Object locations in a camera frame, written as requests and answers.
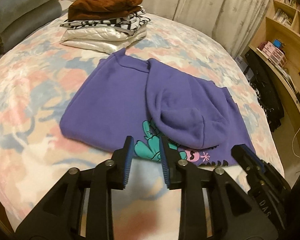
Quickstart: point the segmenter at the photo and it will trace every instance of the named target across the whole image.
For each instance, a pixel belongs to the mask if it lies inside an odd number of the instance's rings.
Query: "brown folded cloth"
[[[69,7],[69,20],[102,20],[126,17],[141,9],[142,0],[76,0]]]

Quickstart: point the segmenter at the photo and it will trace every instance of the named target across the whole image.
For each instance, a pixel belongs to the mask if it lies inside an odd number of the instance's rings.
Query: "white satin fabric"
[[[111,54],[119,49],[128,47],[131,43],[140,40],[147,34],[146,25],[134,35],[119,32],[112,27],[82,28],[66,30],[60,43],[66,46],[92,49]]]

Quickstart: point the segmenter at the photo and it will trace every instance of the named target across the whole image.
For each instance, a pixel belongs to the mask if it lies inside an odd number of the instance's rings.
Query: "metal screw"
[[[215,168],[214,171],[215,171],[216,174],[219,174],[219,175],[222,175],[222,174],[225,173],[225,170],[223,168],[220,168],[220,167]]]
[[[76,174],[78,171],[79,171],[78,168],[70,168],[68,172],[69,172],[69,174],[74,175],[74,174]]]
[[[106,166],[113,166],[114,165],[114,160],[106,160],[105,162]]]
[[[186,161],[186,160],[178,160],[178,164],[180,166],[186,166],[188,164],[188,161]]]

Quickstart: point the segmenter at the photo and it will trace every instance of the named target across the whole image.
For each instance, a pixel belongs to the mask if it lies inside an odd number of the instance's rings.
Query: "curtain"
[[[261,23],[271,0],[143,0],[148,13],[193,27],[235,57]]]
[[[235,57],[261,23],[270,0],[180,0],[173,20],[220,43]]]

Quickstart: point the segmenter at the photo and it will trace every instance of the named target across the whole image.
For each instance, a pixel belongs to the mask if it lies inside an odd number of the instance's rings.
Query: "book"
[[[297,0],[280,0],[281,3],[284,3],[286,5],[289,5],[298,11],[300,11],[300,4],[298,3]]]
[[[282,9],[277,10],[273,19],[289,28],[291,27],[293,21]]]

